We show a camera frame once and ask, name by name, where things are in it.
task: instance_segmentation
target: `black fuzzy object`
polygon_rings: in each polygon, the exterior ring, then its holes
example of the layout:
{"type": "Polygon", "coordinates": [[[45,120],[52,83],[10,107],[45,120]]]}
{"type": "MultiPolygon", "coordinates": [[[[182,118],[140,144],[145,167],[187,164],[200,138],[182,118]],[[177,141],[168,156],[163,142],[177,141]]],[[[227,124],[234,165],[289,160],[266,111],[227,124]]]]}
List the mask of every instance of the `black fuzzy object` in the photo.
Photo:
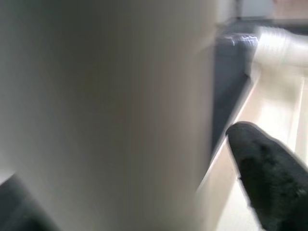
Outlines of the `black fuzzy object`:
{"type": "Polygon", "coordinates": [[[308,231],[308,172],[280,141],[255,124],[226,132],[241,181],[262,228],[308,231]]]}

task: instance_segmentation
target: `beige floor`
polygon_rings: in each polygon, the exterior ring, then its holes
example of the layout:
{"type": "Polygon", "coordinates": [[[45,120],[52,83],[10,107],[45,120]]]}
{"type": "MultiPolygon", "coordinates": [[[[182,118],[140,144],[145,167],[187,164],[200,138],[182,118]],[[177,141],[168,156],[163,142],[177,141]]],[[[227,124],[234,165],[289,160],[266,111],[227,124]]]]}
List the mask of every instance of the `beige floor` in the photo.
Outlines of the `beige floor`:
{"type": "MultiPolygon", "coordinates": [[[[230,123],[254,122],[308,163],[308,83],[304,70],[290,66],[274,72],[256,66],[252,69],[256,82],[244,94],[244,103],[239,104],[230,123]]],[[[202,210],[201,230],[262,230],[237,178],[237,169],[224,140],[197,192],[202,210]]]]}

